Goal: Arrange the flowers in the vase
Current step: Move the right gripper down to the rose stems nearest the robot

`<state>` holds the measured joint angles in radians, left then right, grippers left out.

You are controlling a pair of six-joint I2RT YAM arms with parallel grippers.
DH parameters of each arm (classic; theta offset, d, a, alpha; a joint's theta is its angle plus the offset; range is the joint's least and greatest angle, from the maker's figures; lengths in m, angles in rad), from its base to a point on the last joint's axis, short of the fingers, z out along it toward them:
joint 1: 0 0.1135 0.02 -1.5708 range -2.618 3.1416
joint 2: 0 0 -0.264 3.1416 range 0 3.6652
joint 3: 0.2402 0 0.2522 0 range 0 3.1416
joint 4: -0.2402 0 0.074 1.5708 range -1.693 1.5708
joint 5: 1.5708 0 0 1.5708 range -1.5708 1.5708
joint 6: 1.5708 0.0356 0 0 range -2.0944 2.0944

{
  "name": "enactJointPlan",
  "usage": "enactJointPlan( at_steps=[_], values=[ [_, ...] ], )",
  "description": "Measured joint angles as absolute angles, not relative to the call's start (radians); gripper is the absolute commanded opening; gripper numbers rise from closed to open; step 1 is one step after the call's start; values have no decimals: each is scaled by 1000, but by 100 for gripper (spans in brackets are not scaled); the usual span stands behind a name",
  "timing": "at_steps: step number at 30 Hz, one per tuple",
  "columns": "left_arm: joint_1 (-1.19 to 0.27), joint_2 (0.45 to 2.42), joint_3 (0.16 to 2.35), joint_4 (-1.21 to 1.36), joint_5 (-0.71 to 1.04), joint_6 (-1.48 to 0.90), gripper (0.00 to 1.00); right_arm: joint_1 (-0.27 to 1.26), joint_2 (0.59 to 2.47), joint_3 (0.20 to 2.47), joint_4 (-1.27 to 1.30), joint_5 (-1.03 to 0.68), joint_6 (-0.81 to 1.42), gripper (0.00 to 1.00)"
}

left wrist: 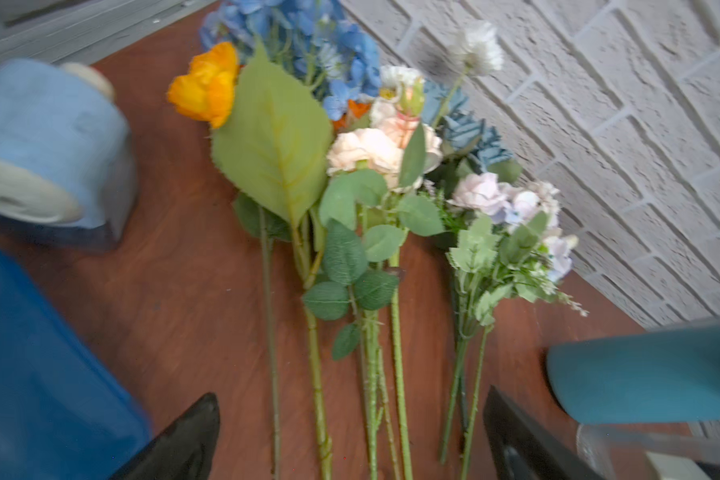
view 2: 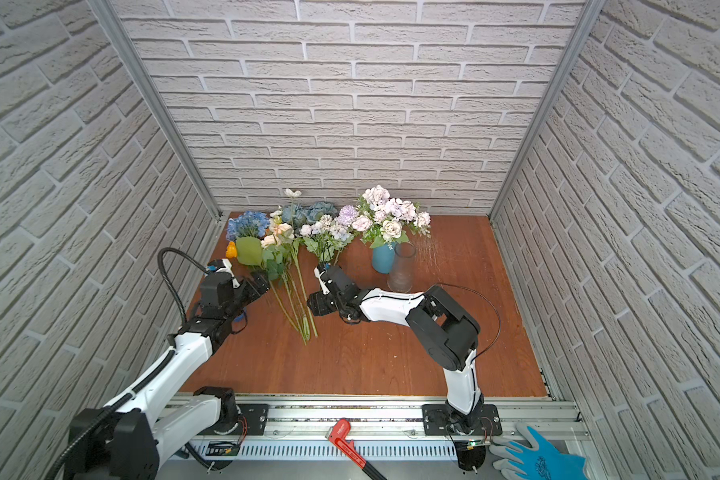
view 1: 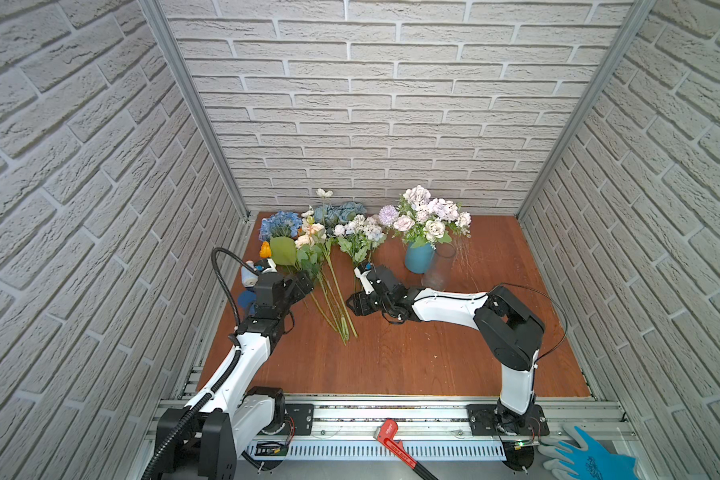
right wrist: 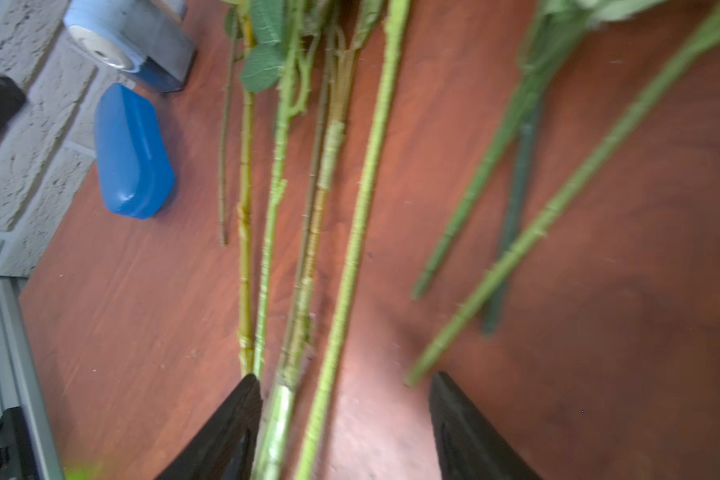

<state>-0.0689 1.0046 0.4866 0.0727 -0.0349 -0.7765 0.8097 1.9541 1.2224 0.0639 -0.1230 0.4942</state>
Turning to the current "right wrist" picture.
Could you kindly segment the peach rose flower stem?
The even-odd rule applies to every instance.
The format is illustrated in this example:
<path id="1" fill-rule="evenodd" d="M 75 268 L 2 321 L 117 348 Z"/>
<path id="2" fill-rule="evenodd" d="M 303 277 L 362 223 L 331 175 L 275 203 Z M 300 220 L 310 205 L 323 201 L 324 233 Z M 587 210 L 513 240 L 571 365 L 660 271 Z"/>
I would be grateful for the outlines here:
<path id="1" fill-rule="evenodd" d="M 317 149 L 311 168 L 302 248 L 297 262 L 286 335 L 264 417 L 264 428 L 257 442 L 252 469 L 252 476 L 255 479 L 277 479 L 282 472 L 292 414 L 305 365 L 305 353 L 310 342 L 312 329 L 310 305 L 315 284 L 324 208 L 332 188 L 346 133 L 355 65 L 360 51 L 376 26 L 383 25 L 385 35 L 383 62 L 341 281 L 318 384 L 294 474 L 297 479 L 308 479 L 312 475 L 347 335 L 378 163 L 410 9 L 407 1 L 362 1 L 358 7 L 352 35 L 346 37 L 340 25 L 339 4 L 336 1 L 332 2 L 335 9 L 328 17 L 320 42 L 325 46 L 322 80 L 324 91 L 319 102 L 321 116 L 316 130 Z"/>

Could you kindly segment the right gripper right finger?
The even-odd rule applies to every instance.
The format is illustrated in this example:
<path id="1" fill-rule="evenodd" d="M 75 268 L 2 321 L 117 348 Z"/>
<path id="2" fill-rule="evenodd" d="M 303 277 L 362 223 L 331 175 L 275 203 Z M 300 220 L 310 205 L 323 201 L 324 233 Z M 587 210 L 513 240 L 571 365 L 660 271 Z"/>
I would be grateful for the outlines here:
<path id="1" fill-rule="evenodd" d="M 541 479 L 445 372 L 432 377 L 429 411 L 443 479 Z"/>

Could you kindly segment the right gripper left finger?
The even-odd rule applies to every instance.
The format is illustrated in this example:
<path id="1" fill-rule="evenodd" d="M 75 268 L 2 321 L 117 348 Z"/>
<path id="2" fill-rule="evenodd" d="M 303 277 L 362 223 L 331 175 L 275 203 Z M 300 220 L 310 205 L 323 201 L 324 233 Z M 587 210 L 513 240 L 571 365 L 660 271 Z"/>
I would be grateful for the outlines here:
<path id="1" fill-rule="evenodd" d="M 249 479 L 262 408 L 259 379 L 248 374 L 157 477 L 175 480 Z"/>

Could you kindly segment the white poppy flower stem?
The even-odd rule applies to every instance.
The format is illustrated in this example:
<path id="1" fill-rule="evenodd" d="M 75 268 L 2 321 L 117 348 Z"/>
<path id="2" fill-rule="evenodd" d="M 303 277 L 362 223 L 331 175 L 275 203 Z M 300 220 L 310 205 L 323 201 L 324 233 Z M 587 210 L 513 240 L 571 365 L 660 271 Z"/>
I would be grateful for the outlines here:
<path id="1" fill-rule="evenodd" d="M 243 91 L 241 167 L 237 205 L 239 247 L 248 253 L 250 239 L 250 181 L 254 96 L 275 88 L 278 103 L 269 193 L 262 240 L 256 317 L 240 315 L 241 367 L 260 376 L 265 361 L 268 303 L 278 209 L 287 188 L 284 177 L 292 119 L 307 110 L 317 47 L 335 7 L 332 1 L 229 1 L 225 30 L 232 43 L 241 40 Z"/>

